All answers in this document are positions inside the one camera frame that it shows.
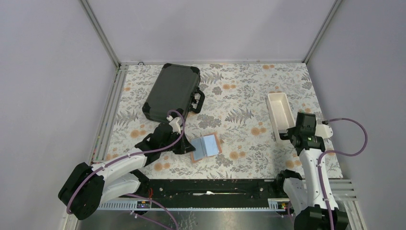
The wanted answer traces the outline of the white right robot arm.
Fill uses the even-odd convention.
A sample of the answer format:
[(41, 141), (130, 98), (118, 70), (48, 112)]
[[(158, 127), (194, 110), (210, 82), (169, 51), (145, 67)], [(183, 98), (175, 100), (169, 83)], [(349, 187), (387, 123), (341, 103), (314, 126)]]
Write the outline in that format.
[(295, 230), (345, 230), (348, 216), (341, 211), (331, 191), (323, 159), (323, 138), (316, 135), (316, 116), (299, 112), (294, 127), (283, 134), (296, 150), (304, 176), (282, 170), (273, 181), (275, 193), (288, 197), (287, 211), (294, 210)]

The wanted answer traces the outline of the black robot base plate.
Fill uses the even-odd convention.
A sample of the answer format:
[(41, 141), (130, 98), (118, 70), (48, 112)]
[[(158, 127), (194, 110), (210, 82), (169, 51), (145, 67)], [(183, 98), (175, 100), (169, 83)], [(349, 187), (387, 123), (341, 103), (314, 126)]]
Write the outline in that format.
[(188, 204), (197, 200), (226, 202), (236, 200), (287, 198), (283, 182), (288, 178), (302, 180), (302, 176), (291, 170), (282, 170), (275, 179), (150, 179), (139, 170), (130, 173), (140, 180), (134, 195), (147, 197), (162, 204), (162, 201), (185, 200)]

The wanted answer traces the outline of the aluminium frame rail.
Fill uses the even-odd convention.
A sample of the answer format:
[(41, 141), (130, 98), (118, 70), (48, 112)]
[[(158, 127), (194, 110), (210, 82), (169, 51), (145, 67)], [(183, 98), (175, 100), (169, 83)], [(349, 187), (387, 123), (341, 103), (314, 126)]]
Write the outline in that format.
[(111, 80), (110, 89), (107, 94), (107, 101), (102, 112), (101, 121), (93, 144), (94, 147), (89, 158), (89, 164), (92, 165), (93, 163), (102, 162), (107, 156), (111, 132), (113, 130), (114, 120), (119, 106), (119, 101), (124, 86), (125, 74), (128, 67), (126, 65), (122, 67), (122, 62), (119, 60), (113, 46), (108, 40), (102, 25), (91, 7), (90, 1), (81, 0), (80, 3), (114, 67), (114, 76)]

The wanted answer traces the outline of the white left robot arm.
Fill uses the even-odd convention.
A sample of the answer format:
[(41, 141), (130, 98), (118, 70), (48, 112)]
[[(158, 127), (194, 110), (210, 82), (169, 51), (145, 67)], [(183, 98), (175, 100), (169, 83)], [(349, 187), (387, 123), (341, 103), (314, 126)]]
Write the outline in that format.
[(135, 194), (142, 197), (148, 192), (148, 183), (138, 179), (132, 172), (160, 158), (161, 153), (172, 151), (185, 154), (196, 148), (188, 141), (183, 131), (175, 131), (170, 124), (159, 124), (134, 148), (99, 165), (78, 164), (57, 197), (67, 207), (67, 213), (84, 220), (98, 206), (113, 198)]

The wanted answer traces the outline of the floral patterned table mat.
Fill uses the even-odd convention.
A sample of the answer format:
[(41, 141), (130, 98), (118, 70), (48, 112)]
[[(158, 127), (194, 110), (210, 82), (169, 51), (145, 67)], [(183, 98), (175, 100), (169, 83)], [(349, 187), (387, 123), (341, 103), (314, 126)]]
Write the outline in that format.
[[(307, 67), (294, 64), (203, 64), (200, 89), (205, 101), (199, 114), (189, 113), (189, 140), (216, 133), (222, 153), (193, 162), (191, 154), (162, 153), (141, 171), (154, 179), (247, 179), (275, 178), (290, 169), (304, 177), (296, 151), (277, 143), (266, 99), (269, 93), (285, 93), (296, 118), (297, 112), (324, 120)], [(118, 106), (108, 150), (97, 160), (110, 160), (129, 153), (136, 143), (159, 124), (144, 116), (141, 108), (162, 65), (132, 65)]]

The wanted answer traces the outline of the black hard carrying case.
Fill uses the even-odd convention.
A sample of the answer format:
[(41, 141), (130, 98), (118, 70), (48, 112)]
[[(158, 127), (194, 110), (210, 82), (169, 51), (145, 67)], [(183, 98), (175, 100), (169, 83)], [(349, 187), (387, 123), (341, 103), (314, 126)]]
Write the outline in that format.
[(200, 113), (205, 95), (200, 89), (201, 72), (198, 67), (166, 63), (163, 65), (142, 112), (148, 120), (167, 123), (170, 110), (186, 118), (189, 112)]

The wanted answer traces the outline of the white rectangular plastic tray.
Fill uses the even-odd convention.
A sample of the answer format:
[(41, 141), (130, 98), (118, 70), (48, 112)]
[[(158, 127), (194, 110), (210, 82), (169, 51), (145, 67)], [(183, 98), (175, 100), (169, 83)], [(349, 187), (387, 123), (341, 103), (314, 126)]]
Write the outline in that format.
[(281, 134), (286, 134), (287, 129), (295, 126), (287, 95), (283, 92), (269, 93), (266, 103), (276, 142), (290, 144), (289, 139), (281, 138)]

